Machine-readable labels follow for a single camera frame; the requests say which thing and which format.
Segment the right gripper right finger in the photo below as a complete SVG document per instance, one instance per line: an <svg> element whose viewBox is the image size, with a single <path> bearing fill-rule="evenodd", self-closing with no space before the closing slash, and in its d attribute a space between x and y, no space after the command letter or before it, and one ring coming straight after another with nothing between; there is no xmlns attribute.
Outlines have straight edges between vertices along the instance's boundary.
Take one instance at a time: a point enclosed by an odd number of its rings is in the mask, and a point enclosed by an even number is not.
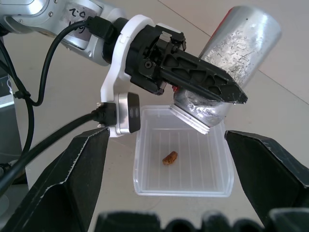
<svg viewBox="0 0 309 232"><path fill-rule="evenodd" d="M274 139L227 130L242 189L260 220L275 208L309 208L309 168Z"/></svg>

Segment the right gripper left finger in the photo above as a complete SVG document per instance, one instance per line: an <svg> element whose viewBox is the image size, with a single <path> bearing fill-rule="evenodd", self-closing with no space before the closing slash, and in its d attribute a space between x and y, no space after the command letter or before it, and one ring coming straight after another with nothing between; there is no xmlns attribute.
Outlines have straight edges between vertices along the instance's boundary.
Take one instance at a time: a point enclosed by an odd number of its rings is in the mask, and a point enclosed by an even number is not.
<svg viewBox="0 0 309 232"><path fill-rule="evenodd" d="M0 232L87 232L110 132L85 131L49 164Z"/></svg>

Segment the small brown food piece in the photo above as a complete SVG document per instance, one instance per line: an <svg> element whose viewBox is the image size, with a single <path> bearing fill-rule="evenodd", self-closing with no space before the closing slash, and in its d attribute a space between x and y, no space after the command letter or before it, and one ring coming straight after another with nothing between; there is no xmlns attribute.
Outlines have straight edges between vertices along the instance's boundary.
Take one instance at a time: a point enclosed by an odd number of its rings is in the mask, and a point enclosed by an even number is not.
<svg viewBox="0 0 309 232"><path fill-rule="evenodd" d="M162 159L163 165L171 165L175 162L178 157L178 153L176 151L172 151L169 155Z"/></svg>

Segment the clear plastic square container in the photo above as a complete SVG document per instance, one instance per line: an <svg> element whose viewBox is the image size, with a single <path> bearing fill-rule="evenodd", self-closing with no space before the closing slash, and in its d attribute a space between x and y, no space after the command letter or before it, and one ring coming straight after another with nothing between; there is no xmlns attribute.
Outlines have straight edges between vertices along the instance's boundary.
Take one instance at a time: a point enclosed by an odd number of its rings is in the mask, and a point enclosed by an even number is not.
<svg viewBox="0 0 309 232"><path fill-rule="evenodd" d="M202 134L175 115L167 105L141 108L137 133L133 184L138 195L228 197L234 170L225 125ZM172 151L178 157L171 165L162 159Z"/></svg>

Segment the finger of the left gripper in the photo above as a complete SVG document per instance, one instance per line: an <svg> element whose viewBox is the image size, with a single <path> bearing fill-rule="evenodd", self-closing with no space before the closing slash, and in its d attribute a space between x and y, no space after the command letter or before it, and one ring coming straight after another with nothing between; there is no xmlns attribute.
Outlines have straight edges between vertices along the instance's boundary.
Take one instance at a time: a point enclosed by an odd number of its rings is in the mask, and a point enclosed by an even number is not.
<svg viewBox="0 0 309 232"><path fill-rule="evenodd" d="M207 100L245 104L248 97L223 69L184 51L165 54L159 66L160 77Z"/></svg>

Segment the white handwritten label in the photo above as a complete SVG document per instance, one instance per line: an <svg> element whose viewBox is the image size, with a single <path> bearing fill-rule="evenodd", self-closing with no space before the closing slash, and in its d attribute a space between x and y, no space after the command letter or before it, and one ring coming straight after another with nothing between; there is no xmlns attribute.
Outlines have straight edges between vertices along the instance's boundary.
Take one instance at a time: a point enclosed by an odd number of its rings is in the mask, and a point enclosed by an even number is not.
<svg viewBox="0 0 309 232"><path fill-rule="evenodd" d="M75 22L86 21L89 16L95 17L96 15L97 12L93 9L87 8L86 6L82 6L74 2L69 2L65 6L60 21L66 28ZM89 41L91 35L88 29L82 26L69 33L69 36L73 36L83 41Z"/></svg>

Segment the silver red can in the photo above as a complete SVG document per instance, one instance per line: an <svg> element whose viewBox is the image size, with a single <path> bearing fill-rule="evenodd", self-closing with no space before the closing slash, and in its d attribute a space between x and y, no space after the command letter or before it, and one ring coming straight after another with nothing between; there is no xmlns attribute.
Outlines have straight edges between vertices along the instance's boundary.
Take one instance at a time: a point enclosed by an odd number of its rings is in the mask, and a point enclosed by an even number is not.
<svg viewBox="0 0 309 232"><path fill-rule="evenodd" d="M278 22L254 6L232 7L199 55L244 88L281 37ZM170 111L202 134L222 122L231 103L207 100L180 88Z"/></svg>

